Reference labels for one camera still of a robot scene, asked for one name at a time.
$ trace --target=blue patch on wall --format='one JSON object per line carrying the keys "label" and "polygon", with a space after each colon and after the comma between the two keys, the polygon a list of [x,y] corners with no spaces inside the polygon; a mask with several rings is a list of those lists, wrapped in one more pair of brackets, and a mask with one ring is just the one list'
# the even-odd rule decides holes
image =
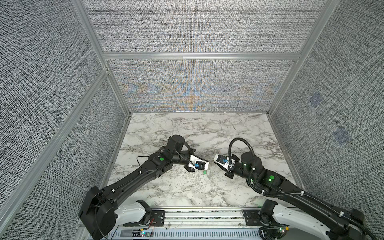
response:
{"label": "blue patch on wall", "polygon": [[351,136],[344,127],[339,127],[336,129],[336,131],[333,132],[333,136],[340,145],[343,145],[351,139]]}
{"label": "blue patch on wall", "polygon": [[322,100],[323,99],[321,98],[320,93],[315,92],[313,96],[310,98],[310,103],[312,104],[313,107],[317,107]]}

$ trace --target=marble tabletop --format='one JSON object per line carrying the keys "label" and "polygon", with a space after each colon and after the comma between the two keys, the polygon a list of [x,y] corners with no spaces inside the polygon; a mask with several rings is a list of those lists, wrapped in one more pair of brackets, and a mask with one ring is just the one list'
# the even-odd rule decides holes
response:
{"label": "marble tabletop", "polygon": [[[213,161],[216,154],[228,155],[228,146],[235,137],[246,139],[264,168],[273,170],[288,180],[293,177],[284,159],[266,114],[257,113],[134,113],[129,123],[108,184],[112,184],[138,168],[137,156],[148,156],[166,145],[169,136],[181,135],[196,149],[196,154]],[[249,151],[237,141],[232,153],[241,156]],[[139,158],[143,163],[147,158]],[[151,207],[260,207],[264,196],[247,186],[245,179],[224,176],[224,171],[210,164],[207,174],[187,172],[174,165],[161,177],[147,183],[131,195],[124,204],[139,199]]]}

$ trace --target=textured gray wall panel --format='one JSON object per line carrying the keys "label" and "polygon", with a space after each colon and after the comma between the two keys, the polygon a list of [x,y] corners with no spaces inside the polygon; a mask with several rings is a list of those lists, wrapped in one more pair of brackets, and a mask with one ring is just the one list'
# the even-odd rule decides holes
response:
{"label": "textured gray wall panel", "polygon": [[363,211],[380,239],[383,26],[383,1],[342,0],[272,117],[307,190]]}
{"label": "textured gray wall panel", "polygon": [[326,0],[84,0],[105,51],[299,52]]}
{"label": "textured gray wall panel", "polygon": [[110,60],[128,105],[151,111],[267,111],[291,60]]}
{"label": "textured gray wall panel", "polygon": [[0,207],[101,71],[70,1],[2,1]]}
{"label": "textured gray wall panel", "polygon": [[74,239],[81,203],[100,185],[124,119],[105,79],[1,239]]}

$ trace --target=gray marble vein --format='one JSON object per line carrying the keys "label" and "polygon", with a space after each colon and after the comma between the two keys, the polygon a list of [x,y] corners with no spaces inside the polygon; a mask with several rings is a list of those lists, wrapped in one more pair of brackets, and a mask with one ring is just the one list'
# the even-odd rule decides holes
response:
{"label": "gray marble vein", "polygon": [[[166,145],[173,134],[185,137],[186,142],[196,149],[197,155],[209,161],[215,154],[228,155],[230,141],[242,137],[253,146],[265,168],[295,183],[265,114],[134,113],[108,184],[137,169],[137,156],[154,153]],[[232,153],[239,157],[246,151],[248,148],[242,142],[235,142],[232,147]],[[224,171],[212,164],[206,175],[202,171],[187,172],[183,166],[174,165],[160,178],[140,188],[125,203],[139,199],[152,207],[250,207],[263,205],[267,198],[249,188],[245,179],[238,176],[227,178]]]}

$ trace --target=white marble surface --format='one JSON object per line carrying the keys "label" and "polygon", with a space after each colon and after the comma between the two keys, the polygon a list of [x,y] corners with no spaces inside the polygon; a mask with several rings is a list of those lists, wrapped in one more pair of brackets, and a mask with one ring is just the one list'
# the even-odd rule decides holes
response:
{"label": "white marble surface", "polygon": [[[166,145],[167,139],[173,134],[183,136],[196,149],[197,155],[209,161],[213,160],[215,154],[228,155],[230,141],[242,137],[253,146],[264,168],[295,183],[265,114],[134,113],[108,184],[137,169],[137,156],[154,153]],[[239,141],[232,147],[232,153],[238,157],[247,151],[247,146]],[[224,173],[213,163],[207,175],[198,170],[187,172],[183,166],[174,165],[160,178],[141,187],[126,203],[142,199],[151,207],[263,205],[267,198],[249,188],[245,179],[236,175],[230,179]]]}

